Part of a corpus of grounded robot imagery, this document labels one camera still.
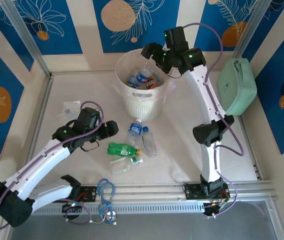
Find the mint green bag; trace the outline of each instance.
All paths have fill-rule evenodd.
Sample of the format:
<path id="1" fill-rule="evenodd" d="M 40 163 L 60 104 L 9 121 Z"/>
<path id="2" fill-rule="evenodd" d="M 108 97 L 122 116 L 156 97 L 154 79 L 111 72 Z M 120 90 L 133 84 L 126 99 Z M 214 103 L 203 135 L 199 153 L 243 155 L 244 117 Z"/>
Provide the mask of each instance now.
<path id="1" fill-rule="evenodd" d="M 257 95 L 255 79 L 248 60 L 228 59 L 218 78 L 217 87 L 226 115 L 241 115 Z"/>

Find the white plastic bucket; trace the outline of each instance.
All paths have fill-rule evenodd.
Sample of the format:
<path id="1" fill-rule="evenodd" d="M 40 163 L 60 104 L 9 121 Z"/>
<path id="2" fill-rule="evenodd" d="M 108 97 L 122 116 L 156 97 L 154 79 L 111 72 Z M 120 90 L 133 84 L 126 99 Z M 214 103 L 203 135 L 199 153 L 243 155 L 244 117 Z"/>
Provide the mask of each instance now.
<path id="1" fill-rule="evenodd" d="M 174 89 L 175 85 L 172 79 L 155 65 L 154 60 L 144 58 L 141 52 L 142 49 L 129 51 L 117 61 L 114 87 L 122 96 L 127 113 L 147 122 L 161 114 L 166 95 Z M 127 83 L 132 71 L 139 69 L 145 63 L 153 65 L 154 74 L 164 83 L 149 90 L 129 87 Z"/>

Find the blue cable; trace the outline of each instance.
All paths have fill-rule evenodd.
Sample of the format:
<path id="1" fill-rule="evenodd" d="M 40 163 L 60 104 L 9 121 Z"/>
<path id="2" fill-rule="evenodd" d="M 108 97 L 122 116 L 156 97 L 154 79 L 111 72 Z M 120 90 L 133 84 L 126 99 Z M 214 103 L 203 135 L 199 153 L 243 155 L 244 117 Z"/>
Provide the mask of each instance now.
<path id="1" fill-rule="evenodd" d="M 104 188 L 110 185 L 112 187 L 112 192 L 111 192 L 111 197 L 109 199 L 109 201 L 105 200 L 103 197 L 104 194 Z M 97 184 L 97 194 L 101 197 L 101 204 L 98 206 L 98 211 L 100 213 L 100 217 L 103 220 L 104 216 L 107 215 L 108 212 L 111 212 L 111 218 L 110 220 L 107 220 L 105 218 L 104 223 L 106 224 L 112 224 L 114 222 L 114 214 L 113 214 L 113 208 L 112 208 L 112 197 L 115 194 L 115 186 L 113 183 L 111 183 L 109 180 L 107 180 L 106 178 L 101 179 L 98 184 Z"/>

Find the green plastic bottle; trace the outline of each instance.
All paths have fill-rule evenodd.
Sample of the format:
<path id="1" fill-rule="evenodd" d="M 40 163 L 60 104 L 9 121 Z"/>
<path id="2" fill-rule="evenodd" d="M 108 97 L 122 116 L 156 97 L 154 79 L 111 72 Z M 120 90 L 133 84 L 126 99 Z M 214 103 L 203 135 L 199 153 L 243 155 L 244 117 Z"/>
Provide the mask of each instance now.
<path id="1" fill-rule="evenodd" d="M 118 155 L 118 156 L 133 156 L 133 155 L 141 155 L 140 149 L 135 149 L 131 145 L 127 144 L 118 144 L 118 143 L 109 143 L 107 153 L 110 155 Z"/>

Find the white floor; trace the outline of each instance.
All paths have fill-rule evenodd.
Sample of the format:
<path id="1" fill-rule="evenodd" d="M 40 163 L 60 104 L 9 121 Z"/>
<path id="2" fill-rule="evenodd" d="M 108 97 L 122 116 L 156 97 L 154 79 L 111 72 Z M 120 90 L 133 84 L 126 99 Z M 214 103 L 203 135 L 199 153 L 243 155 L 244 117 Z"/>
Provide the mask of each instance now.
<path id="1" fill-rule="evenodd" d="M 216 85 L 214 83 L 218 74 L 219 72 L 213 72 L 211 75 L 213 85 Z M 108 178 L 115 184 L 199 182 L 202 168 L 201 150 L 193 137 L 192 129 L 201 124 L 201 114 L 191 89 L 182 78 L 176 80 L 176 88 L 167 96 L 162 114 L 147 123 L 153 133 L 158 156 L 147 158 L 143 155 L 144 163 L 138 168 L 120 175 L 111 174 L 109 162 L 116 157 L 107 154 L 108 144 L 124 142 L 128 127 L 134 121 L 134 118 L 125 112 L 121 97 L 112 88 L 113 77 L 114 73 L 110 71 L 55 76 L 35 153 L 46 145 L 51 135 L 61 126 L 56 116 L 62 113 L 63 102 L 90 100 L 99 103 L 104 110 L 105 121 L 116 121 L 119 133 L 101 141 L 100 147 L 91 152 L 76 150 L 57 165 L 41 183 L 54 182 L 66 174 L 82 184 L 96 184 L 101 178 Z M 222 149 L 221 171 L 231 181 L 254 181 L 257 179 L 256 174 L 237 118 L 232 128 L 243 144 L 246 154 L 239 157 Z M 229 132 L 224 134 L 223 144 L 238 149 Z M 96 145 L 87 143 L 84 146 L 89 149 Z"/>

